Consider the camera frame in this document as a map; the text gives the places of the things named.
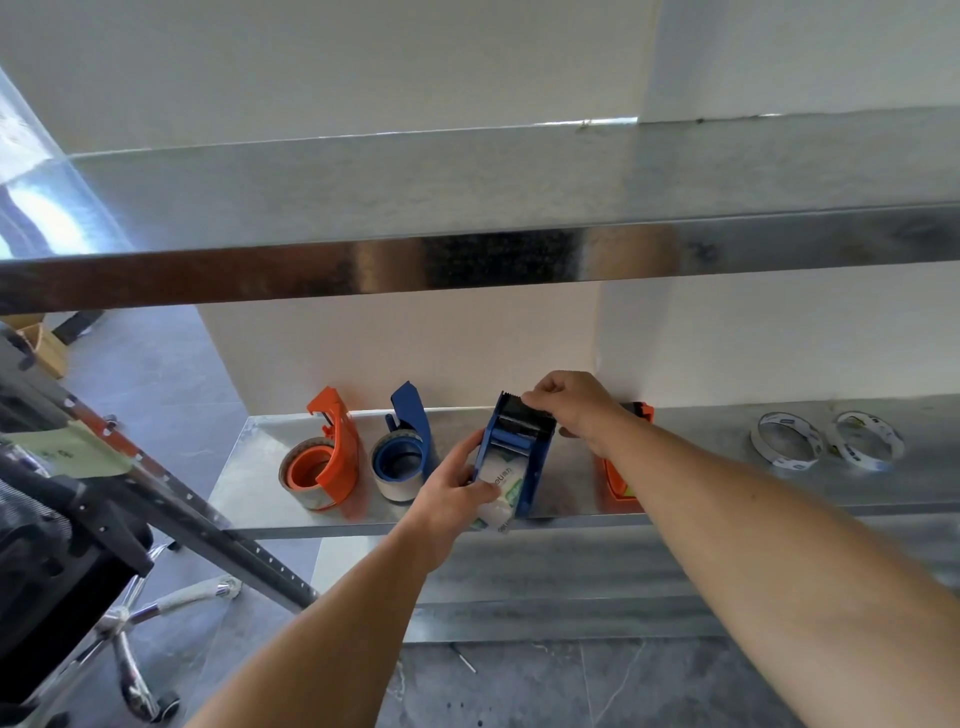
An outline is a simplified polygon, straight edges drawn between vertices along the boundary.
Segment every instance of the packing tape roll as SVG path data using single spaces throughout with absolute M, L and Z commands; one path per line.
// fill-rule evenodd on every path
M 415 430 L 395 429 L 384 435 L 373 446 L 370 460 L 373 479 L 384 498 L 405 505 L 417 497 L 427 451 Z
M 327 437 L 313 437 L 295 446 L 280 463 L 278 475 L 283 490 L 309 511 L 335 506 L 337 502 L 316 482 L 317 474 L 332 456 L 333 440 Z
M 890 458 L 882 459 L 868 455 L 867 453 L 855 448 L 844 440 L 840 432 L 839 425 L 852 425 L 854 427 L 864 427 L 871 431 L 888 448 L 890 448 Z M 871 473 L 882 473 L 893 467 L 894 460 L 899 460 L 906 453 L 906 444 L 903 438 L 890 425 L 883 422 L 879 417 L 868 414 L 867 412 L 857 412 L 851 410 L 843 412 L 833 418 L 833 422 L 827 427 L 827 440 L 837 448 L 840 456 L 851 465 L 861 468 Z
M 769 424 L 789 427 L 798 435 L 803 437 L 810 445 L 810 449 L 813 450 L 813 459 L 799 460 L 797 458 L 788 457 L 781 452 L 777 452 L 766 440 L 763 439 L 763 435 L 760 434 L 760 426 Z M 750 442 L 754 444 L 756 451 L 759 452 L 760 455 L 763 456 L 763 459 L 768 463 L 774 467 L 784 468 L 789 471 L 805 471 L 807 468 L 817 462 L 824 452 L 824 440 L 820 435 L 820 431 L 807 422 L 803 417 L 791 415 L 789 412 L 768 412 L 767 414 L 763 415 L 763 417 L 756 421 L 750 430 Z

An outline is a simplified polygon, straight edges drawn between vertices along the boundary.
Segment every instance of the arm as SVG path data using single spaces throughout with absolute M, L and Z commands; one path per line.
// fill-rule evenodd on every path
M 810 728 L 960 724 L 960 602 L 876 533 L 631 415 L 589 374 L 554 372 L 523 400 L 613 462 Z
M 459 443 L 390 535 L 257 652 L 188 728 L 372 726 L 427 573 L 495 499 L 467 482 L 483 430 Z

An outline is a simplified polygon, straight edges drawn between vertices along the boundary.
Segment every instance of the galvanized steel shelf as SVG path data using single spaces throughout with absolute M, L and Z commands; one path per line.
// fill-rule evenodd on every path
M 750 426 L 764 413 L 780 410 L 825 426 L 834 414 L 858 409 L 893 424 L 907 443 L 906 456 L 888 473 L 867 474 L 839 457 L 825 455 L 805 473 L 770 468 L 749 442 Z M 491 410 L 428 410 L 438 451 L 484 426 Z M 354 413 L 367 451 L 386 433 L 381 412 Z M 856 516 L 960 512 L 960 395 L 912 400 L 837 400 L 777 402 L 718 407 L 659 409 L 657 423 L 691 442 L 733 460 L 752 463 L 789 477 Z M 277 483 L 283 455 L 316 436 L 321 422 L 309 415 L 250 417 L 224 466 L 210 504 L 229 521 L 228 529 L 250 538 L 312 538 L 383 534 L 405 508 L 376 490 L 369 464 L 338 508 L 322 513 L 304 510 Z M 578 440 L 556 437 L 550 449 L 531 518 L 516 529 L 649 523 L 635 504 L 613 500 L 596 470 L 595 460 Z

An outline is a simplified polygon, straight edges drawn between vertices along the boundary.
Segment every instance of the hand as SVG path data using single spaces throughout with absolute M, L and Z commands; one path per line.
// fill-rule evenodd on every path
M 561 434 L 585 440 L 600 457 L 607 456 L 605 433 L 629 415 L 588 372 L 551 372 L 521 398 L 527 406 L 549 412 L 566 430 Z
M 450 555 L 457 536 L 477 517 L 477 508 L 500 496 L 492 483 L 477 480 L 466 485 L 473 473 L 467 457 L 483 440 L 483 430 L 453 446 L 444 462 L 427 478 L 413 505 L 394 529 L 422 546 L 427 570 L 432 571 Z

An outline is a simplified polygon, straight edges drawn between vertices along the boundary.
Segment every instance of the metal shelf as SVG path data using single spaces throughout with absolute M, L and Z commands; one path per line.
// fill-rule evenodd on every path
M 858 409 L 894 425 L 907 444 L 906 456 L 888 473 L 856 471 L 839 457 L 826 455 L 805 473 L 770 468 L 749 442 L 750 426 L 771 410 L 785 410 L 824 426 L 834 414 Z M 488 408 L 428 410 L 440 454 L 484 426 Z M 366 449 L 387 432 L 383 411 L 353 413 Z M 835 400 L 777 402 L 718 407 L 658 409 L 657 423 L 687 440 L 733 460 L 748 462 L 788 477 L 848 512 L 873 515 L 960 512 L 960 395 L 912 400 Z M 376 535 L 388 532 L 405 512 L 377 491 L 366 456 L 360 480 L 338 508 L 306 511 L 277 482 L 280 460 L 294 445 L 320 432 L 309 415 L 250 417 L 240 434 L 210 504 L 229 521 L 229 529 L 255 539 Z M 635 504 L 613 500 L 580 441 L 556 437 L 544 467 L 531 518 L 514 528 L 577 528 L 649 523 Z
M 956 260 L 958 121 L 613 120 L 50 161 L 0 186 L 0 313 Z

